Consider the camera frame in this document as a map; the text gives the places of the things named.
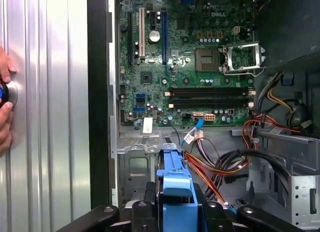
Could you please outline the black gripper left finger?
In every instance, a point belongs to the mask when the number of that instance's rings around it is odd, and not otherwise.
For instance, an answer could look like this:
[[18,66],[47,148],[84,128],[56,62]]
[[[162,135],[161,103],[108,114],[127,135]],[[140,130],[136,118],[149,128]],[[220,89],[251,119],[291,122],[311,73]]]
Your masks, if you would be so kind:
[[129,201],[123,209],[100,205],[58,231],[158,232],[156,205],[156,183],[148,182],[142,200]]

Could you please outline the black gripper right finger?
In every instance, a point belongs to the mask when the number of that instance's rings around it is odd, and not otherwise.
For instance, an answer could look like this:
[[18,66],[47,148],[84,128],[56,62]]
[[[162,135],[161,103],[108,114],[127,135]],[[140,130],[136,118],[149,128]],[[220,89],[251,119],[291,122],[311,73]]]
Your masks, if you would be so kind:
[[301,232],[302,229],[258,207],[245,205],[232,212],[216,201],[207,201],[194,184],[198,201],[199,232]]

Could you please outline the person's hand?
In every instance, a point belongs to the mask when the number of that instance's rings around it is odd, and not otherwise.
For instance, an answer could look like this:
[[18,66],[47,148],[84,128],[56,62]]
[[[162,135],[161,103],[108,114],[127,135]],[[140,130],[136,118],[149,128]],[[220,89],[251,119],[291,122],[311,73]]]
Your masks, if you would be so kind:
[[[5,52],[3,47],[0,47],[0,80],[5,84],[11,82],[10,73],[15,73],[17,70],[12,59]],[[12,143],[11,123],[13,120],[13,104],[5,102],[0,108],[0,155],[2,156]]]

